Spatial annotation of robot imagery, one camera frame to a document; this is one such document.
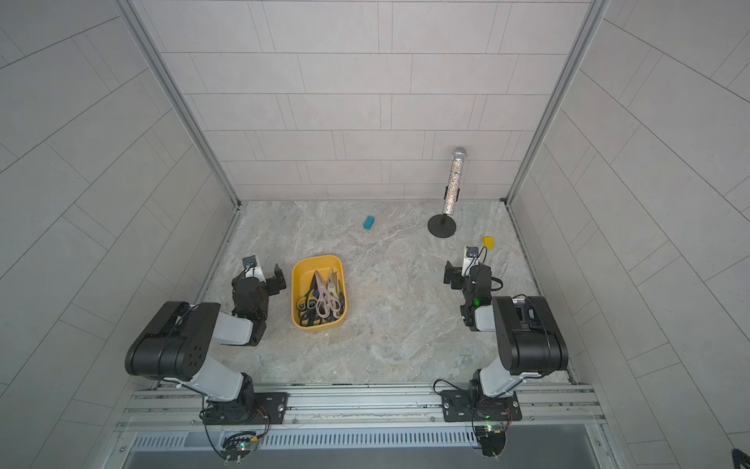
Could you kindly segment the yellow plastic storage box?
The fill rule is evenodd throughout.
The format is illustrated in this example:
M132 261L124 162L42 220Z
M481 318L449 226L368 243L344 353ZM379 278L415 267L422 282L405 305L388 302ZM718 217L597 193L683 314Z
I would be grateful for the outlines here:
M296 304L309 290L313 279L318 288L316 312L320 322L316 326L301 326ZM348 295L343 264L334 255L316 256L298 262L292 271L291 291L291 318L297 328L306 331L324 331L339 326L346 318Z

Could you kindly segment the yellow black handled scissors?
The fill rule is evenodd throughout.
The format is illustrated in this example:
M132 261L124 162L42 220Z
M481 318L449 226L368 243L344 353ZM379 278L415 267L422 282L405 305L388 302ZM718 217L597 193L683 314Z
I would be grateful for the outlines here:
M316 312L316 303L318 303L318 288L316 287L316 281L313 279L309 290L296 304L301 326L316 326L320 322Z

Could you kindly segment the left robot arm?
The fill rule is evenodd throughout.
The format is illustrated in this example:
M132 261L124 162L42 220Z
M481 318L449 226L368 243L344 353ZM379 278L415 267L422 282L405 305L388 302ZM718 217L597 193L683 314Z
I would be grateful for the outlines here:
M268 279L252 267L232 280L230 314L215 302L165 302L126 353L126 371L201 394L205 425L281 424L288 395L258 394L250 375L220 363L209 348L213 342L258 346L267 330L269 300L283 289L286 281L279 266Z

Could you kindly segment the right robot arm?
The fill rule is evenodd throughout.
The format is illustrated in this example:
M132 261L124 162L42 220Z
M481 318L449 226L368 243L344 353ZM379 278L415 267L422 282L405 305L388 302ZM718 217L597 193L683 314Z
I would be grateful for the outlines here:
M443 282L462 292L460 314L465 326L496 336L495 359L471 380L473 406L510 398L525 381L568 367L568 346L544 297L499 296L504 283L484 264L447 263Z

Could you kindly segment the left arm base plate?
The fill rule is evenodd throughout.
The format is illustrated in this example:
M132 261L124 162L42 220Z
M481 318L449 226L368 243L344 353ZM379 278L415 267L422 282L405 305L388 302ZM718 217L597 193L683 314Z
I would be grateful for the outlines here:
M277 425L283 422L289 394L259 393L250 400L240 395L231 402L207 401L199 418L206 425Z

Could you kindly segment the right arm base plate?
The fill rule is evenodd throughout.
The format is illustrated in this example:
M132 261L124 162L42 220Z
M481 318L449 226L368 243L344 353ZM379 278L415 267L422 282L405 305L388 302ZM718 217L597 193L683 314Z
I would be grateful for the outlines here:
M446 422L518 422L523 419L516 396L488 398L474 396L469 391L447 389L439 391L443 418Z

